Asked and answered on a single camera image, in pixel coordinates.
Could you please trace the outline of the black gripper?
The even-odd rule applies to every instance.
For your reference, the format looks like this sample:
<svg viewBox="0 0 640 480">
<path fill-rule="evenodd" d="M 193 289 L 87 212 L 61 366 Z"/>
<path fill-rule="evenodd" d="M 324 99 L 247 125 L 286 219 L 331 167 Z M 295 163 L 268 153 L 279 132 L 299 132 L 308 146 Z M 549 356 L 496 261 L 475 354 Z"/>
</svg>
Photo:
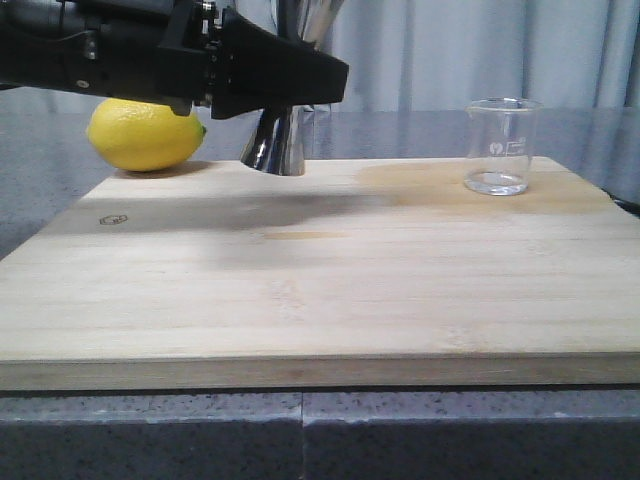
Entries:
<svg viewBox="0 0 640 480">
<path fill-rule="evenodd" d="M 213 62 L 209 1 L 56 1 L 54 86 L 171 106 L 211 101 L 224 120 L 267 108 L 343 100 L 349 66 L 305 40 L 307 5 L 279 5 L 274 34 L 232 7 L 222 13 Z"/>
</svg>

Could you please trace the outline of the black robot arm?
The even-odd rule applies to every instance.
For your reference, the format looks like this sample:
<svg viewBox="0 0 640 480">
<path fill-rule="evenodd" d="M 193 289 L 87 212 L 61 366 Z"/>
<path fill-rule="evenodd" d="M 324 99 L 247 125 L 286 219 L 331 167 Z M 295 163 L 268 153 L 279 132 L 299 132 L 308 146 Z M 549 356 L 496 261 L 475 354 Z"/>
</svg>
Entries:
<svg viewBox="0 0 640 480">
<path fill-rule="evenodd" d="M 5 1 L 1 83 L 169 106 L 215 119 L 339 102 L 349 68 L 301 39 L 298 3 L 271 33 L 212 1 Z"/>
</svg>

